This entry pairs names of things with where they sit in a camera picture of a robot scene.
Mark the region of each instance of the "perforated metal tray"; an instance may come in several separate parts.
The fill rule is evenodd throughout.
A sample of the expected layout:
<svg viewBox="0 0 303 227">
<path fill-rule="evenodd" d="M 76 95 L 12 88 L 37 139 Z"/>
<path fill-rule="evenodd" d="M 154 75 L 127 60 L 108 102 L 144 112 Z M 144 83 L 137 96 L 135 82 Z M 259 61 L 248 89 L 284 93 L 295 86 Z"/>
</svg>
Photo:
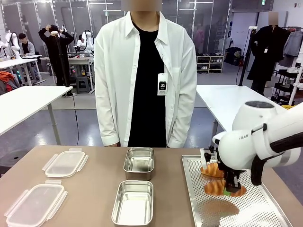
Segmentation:
<svg viewBox="0 0 303 227">
<path fill-rule="evenodd" d="M 249 172 L 239 178 L 247 189 L 243 196 L 212 196 L 204 186 L 215 178 L 202 176 L 200 156 L 182 156 L 182 162 L 196 227 L 292 226 L 266 187 L 252 185 Z"/>
</svg>

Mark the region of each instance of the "clear plastic lid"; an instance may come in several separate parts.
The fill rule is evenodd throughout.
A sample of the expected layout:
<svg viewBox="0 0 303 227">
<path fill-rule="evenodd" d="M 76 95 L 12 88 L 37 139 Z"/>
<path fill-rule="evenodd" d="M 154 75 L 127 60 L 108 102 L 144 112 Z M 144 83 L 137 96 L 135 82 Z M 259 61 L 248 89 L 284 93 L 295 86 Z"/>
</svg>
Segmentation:
<svg viewBox="0 0 303 227">
<path fill-rule="evenodd" d="M 65 151 L 54 155 L 43 170 L 48 177 L 70 177 L 82 169 L 87 158 L 82 151 Z"/>
<path fill-rule="evenodd" d="M 67 192 L 62 185 L 38 184 L 26 190 L 6 213 L 9 227 L 38 227 L 54 216 Z"/>
</svg>

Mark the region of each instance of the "black jacket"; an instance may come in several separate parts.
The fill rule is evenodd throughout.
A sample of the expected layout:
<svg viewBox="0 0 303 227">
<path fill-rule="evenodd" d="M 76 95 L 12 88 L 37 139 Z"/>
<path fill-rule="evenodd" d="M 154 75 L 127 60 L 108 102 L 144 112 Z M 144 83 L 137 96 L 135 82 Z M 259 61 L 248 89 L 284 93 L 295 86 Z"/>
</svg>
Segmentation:
<svg viewBox="0 0 303 227">
<path fill-rule="evenodd" d="M 55 36 L 50 35 L 49 37 L 47 37 L 45 35 L 46 29 L 42 28 L 39 31 L 39 36 L 42 39 L 43 42 L 45 42 L 47 50 L 48 50 L 48 56 L 49 59 L 51 61 L 52 64 L 56 64 L 58 63 L 58 59 L 59 59 L 59 50 L 58 50 L 58 46 L 56 43 L 56 38 Z M 68 62 L 68 57 L 67 57 L 67 45 L 70 44 L 74 38 L 67 32 L 62 32 L 63 35 L 65 35 L 65 37 L 61 37 L 60 38 L 60 44 L 61 44 L 61 51 L 63 54 L 63 60 Z"/>
<path fill-rule="evenodd" d="M 284 45 L 289 34 L 289 32 L 278 26 L 274 30 L 271 25 L 261 28 L 252 38 L 252 54 L 257 57 L 265 57 L 274 62 L 281 61 L 283 59 Z"/>
<path fill-rule="evenodd" d="M 283 59 L 288 36 L 289 32 L 278 26 L 274 30 L 272 26 L 266 26 L 252 37 L 251 51 L 256 57 L 247 79 L 261 82 L 271 80 L 276 62 Z"/>
</svg>

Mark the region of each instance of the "croissant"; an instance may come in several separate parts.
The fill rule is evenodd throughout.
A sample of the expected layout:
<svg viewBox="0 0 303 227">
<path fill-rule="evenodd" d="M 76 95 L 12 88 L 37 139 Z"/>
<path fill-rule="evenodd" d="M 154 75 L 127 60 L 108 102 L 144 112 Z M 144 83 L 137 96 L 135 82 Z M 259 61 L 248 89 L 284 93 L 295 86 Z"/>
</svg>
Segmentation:
<svg viewBox="0 0 303 227">
<path fill-rule="evenodd" d="M 224 179 L 211 181 L 210 183 L 204 186 L 204 191 L 206 194 L 210 194 L 210 195 L 217 195 L 217 196 L 223 195 L 225 184 L 226 181 Z M 241 186 L 241 189 L 235 193 L 231 193 L 231 196 L 238 197 L 244 195 L 245 193 L 246 193 L 246 188 L 244 186 Z"/>
<path fill-rule="evenodd" d="M 206 176 L 212 176 L 212 177 L 224 177 L 224 172 L 219 170 L 218 163 L 212 162 L 207 165 L 207 169 L 203 169 L 203 167 L 200 168 L 201 173 Z"/>
</svg>

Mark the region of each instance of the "metal lunch box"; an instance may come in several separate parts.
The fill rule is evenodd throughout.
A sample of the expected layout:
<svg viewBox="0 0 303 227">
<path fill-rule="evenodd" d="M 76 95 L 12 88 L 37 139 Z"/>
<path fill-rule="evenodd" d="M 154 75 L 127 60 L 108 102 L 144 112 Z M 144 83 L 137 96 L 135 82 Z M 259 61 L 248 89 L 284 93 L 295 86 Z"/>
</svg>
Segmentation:
<svg viewBox="0 0 303 227">
<path fill-rule="evenodd" d="M 126 179 L 149 181 L 152 178 L 154 160 L 152 148 L 130 148 L 124 162 Z"/>
<path fill-rule="evenodd" d="M 116 227 L 148 227 L 153 214 L 153 185 L 148 181 L 120 183 L 112 221 Z"/>
</svg>

